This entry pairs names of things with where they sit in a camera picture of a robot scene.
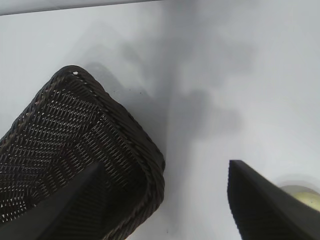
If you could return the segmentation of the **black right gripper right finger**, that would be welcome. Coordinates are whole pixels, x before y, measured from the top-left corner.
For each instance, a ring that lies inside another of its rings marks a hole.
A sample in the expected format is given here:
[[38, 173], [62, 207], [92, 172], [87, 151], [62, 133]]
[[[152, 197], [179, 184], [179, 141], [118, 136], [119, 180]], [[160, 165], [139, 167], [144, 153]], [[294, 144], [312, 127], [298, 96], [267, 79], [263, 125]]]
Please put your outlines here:
[[227, 198], [243, 240], [318, 240], [320, 212], [242, 160], [230, 160]]

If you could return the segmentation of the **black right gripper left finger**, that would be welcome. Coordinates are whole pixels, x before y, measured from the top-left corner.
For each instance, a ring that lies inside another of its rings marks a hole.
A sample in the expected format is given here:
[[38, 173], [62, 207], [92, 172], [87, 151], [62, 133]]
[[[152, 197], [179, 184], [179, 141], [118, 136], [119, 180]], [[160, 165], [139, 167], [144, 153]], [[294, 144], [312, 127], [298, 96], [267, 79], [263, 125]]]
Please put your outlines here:
[[104, 167], [98, 162], [0, 228], [2, 240], [100, 240], [103, 235]]

